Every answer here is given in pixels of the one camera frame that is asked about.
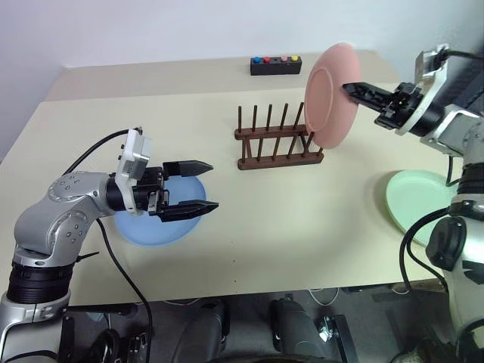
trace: beige tabletop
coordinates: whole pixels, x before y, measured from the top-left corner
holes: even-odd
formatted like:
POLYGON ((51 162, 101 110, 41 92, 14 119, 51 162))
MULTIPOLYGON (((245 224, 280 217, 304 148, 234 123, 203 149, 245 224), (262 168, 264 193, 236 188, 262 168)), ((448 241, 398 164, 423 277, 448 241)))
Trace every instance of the beige tabletop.
MULTIPOLYGON (((378 83, 387 89, 396 84, 378 83)), ((136 126, 154 140, 150 165, 191 159, 212 164, 214 170, 200 179, 207 199, 220 202, 193 233, 165 247, 135 246, 113 218, 104 219, 115 254, 149 300, 400 281, 402 232, 386 211, 386 183, 403 169, 442 174, 446 158, 411 135, 375 126, 376 113, 360 107, 348 138, 326 150, 321 164, 241 172, 241 145, 233 136, 237 106, 249 126, 254 104, 263 111, 272 103, 277 123, 287 102, 290 122, 304 88, 215 91, 42 102, 0 165, 2 288, 8 285, 18 216, 88 146, 136 126)), ((104 145, 79 169, 114 171, 122 142, 104 145)), ((273 145, 265 142, 265 154, 273 145)), ((281 143, 280 150, 286 147, 281 143)), ((425 259, 423 248, 414 249, 425 259)), ((74 269, 71 303, 137 301, 110 261, 97 225, 82 247, 82 253, 93 251, 100 254, 74 269)), ((429 277, 408 266, 412 279, 429 277)))

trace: green plate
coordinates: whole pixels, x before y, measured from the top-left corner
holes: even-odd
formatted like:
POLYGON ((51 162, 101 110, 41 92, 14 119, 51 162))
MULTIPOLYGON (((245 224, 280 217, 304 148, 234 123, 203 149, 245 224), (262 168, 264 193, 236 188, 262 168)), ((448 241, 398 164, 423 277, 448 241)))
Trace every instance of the green plate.
MULTIPOLYGON (((457 193, 457 185, 445 186, 442 175, 425 170, 405 170, 395 174, 386 186, 386 205, 398 227, 406 232, 418 219, 446 208, 457 193)), ((415 241, 426 246, 438 221, 422 227, 415 241)))

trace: blue plate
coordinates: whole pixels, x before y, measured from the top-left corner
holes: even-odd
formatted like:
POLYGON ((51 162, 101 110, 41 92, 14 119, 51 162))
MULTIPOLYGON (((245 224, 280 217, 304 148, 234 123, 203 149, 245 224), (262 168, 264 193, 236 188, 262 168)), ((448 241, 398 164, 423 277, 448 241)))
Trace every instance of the blue plate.
MULTIPOLYGON (((194 176, 173 176, 165 181, 165 189, 169 190, 169 204, 177 204, 183 200, 205 200, 205 188, 194 176)), ((132 216, 128 212, 117 212, 114 221, 123 237, 143 247, 158 247, 172 244, 182 239, 200 221, 200 217, 184 221, 161 222, 156 216, 143 212, 140 216, 132 216)))

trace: floor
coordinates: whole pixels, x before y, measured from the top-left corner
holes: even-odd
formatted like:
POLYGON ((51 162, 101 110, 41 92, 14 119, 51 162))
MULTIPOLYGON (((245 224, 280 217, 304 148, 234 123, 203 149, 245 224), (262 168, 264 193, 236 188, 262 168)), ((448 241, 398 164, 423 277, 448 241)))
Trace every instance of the floor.
MULTIPOLYGON (((224 296, 223 300, 231 311, 231 332, 223 355, 276 353, 268 324, 268 304, 273 299, 284 297, 286 293, 292 293, 294 300, 302 305, 315 322, 323 315, 345 315, 361 363, 389 362, 398 353, 413 349, 424 336, 410 296, 398 295, 388 287, 353 293, 348 289, 340 289, 337 300, 328 307, 319 306, 306 290, 224 296)), ((335 289, 314 292, 322 302, 329 301, 334 293, 335 289)), ((453 340, 446 295, 420 292, 419 296, 425 314, 441 340, 453 340)), ((185 325, 206 301, 208 299, 202 299, 185 307, 171 306, 164 302, 151 303, 154 314, 152 361, 171 362, 185 325)), ((81 348, 88 346, 107 326, 105 320, 94 322, 85 313, 74 313, 73 317, 76 319, 76 341, 81 348)), ((145 319, 145 311, 140 306, 134 318, 111 315, 111 324, 123 336, 142 329, 145 319)))

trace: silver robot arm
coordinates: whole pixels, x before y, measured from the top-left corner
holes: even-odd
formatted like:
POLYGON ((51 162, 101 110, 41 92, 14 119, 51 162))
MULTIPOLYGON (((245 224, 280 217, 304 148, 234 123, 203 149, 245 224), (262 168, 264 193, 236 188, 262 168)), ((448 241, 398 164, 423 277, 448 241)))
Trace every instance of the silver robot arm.
MULTIPOLYGON (((451 53, 447 45, 422 52, 415 84, 401 83, 393 93, 363 82, 343 88, 352 100, 380 113, 377 125, 395 129, 397 135, 410 132, 425 145, 464 159, 450 217, 437 223, 426 248, 429 260, 444 270, 452 320, 461 336, 484 319, 484 118, 433 102, 451 53)), ((484 327, 471 335, 477 349, 484 349, 484 327)))
POLYGON ((129 130, 116 174, 70 172, 57 179, 14 228, 17 242, 8 291, 0 301, 0 362, 57 361, 69 283, 93 221, 128 210, 162 222, 191 219, 218 204, 189 200, 169 205, 164 181, 209 171, 190 160, 147 168, 150 140, 129 130))

